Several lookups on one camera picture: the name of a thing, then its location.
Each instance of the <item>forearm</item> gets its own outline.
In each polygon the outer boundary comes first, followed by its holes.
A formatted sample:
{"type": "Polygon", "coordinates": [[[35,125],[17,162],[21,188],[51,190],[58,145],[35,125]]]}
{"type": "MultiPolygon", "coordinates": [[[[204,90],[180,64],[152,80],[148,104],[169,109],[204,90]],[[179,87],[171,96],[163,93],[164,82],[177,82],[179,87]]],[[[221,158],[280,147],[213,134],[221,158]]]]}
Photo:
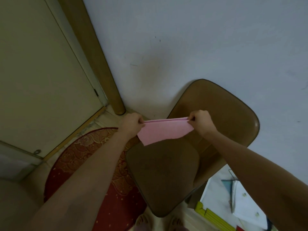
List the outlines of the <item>forearm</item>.
{"type": "Polygon", "coordinates": [[[217,131],[208,133],[205,138],[223,156],[250,196],[279,230],[303,228],[308,208],[306,184],[217,131]]]}
{"type": "Polygon", "coordinates": [[[41,207],[29,230],[91,230],[127,141],[115,133],[41,207]]]}

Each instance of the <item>left hand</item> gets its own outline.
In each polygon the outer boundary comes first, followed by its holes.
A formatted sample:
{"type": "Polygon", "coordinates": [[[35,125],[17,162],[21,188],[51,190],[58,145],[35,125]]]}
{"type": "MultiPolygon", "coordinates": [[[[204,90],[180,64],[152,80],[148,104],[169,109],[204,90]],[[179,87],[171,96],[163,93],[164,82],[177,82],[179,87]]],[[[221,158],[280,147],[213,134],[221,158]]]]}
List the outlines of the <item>left hand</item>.
{"type": "Polygon", "coordinates": [[[130,140],[135,137],[144,126],[145,124],[141,114],[129,113],[123,118],[118,133],[123,134],[127,140],[130,140]]]}

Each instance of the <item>door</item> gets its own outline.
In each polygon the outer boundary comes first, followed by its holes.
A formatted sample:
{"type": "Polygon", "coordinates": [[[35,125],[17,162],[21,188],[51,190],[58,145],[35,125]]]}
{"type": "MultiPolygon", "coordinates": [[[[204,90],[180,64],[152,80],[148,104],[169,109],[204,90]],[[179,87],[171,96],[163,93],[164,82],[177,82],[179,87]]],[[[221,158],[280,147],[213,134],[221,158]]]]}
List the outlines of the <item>door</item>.
{"type": "Polygon", "coordinates": [[[0,140],[44,157],[102,104],[44,0],[0,18],[0,140]]]}

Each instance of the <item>chair backrest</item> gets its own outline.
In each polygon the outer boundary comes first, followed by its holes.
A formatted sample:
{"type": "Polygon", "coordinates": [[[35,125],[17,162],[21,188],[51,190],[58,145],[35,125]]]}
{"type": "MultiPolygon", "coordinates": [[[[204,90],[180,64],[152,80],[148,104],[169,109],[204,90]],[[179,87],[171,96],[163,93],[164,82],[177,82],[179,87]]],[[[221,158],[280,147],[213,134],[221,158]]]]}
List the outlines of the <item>chair backrest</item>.
{"type": "MultiPolygon", "coordinates": [[[[259,133],[259,120],[252,109],[211,81],[205,79],[194,81],[180,97],[168,118],[187,117],[194,110],[209,111],[219,132],[246,147],[259,133]]],[[[194,180],[194,187],[198,187],[220,170],[226,162],[213,145],[196,131],[190,132],[184,138],[200,155],[200,165],[194,180]]]]}

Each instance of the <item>foot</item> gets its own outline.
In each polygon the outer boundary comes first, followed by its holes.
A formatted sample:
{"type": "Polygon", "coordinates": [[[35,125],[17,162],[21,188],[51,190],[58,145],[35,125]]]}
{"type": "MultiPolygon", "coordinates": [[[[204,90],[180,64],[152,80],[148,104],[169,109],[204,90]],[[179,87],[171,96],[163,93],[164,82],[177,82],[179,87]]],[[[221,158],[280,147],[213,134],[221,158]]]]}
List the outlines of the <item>foot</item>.
{"type": "Polygon", "coordinates": [[[183,226],[184,224],[180,218],[173,217],[169,225],[169,231],[175,231],[177,228],[183,227],[183,226]]]}
{"type": "Polygon", "coordinates": [[[135,224],[134,231],[151,231],[151,224],[146,214],[141,214],[135,224]]]}

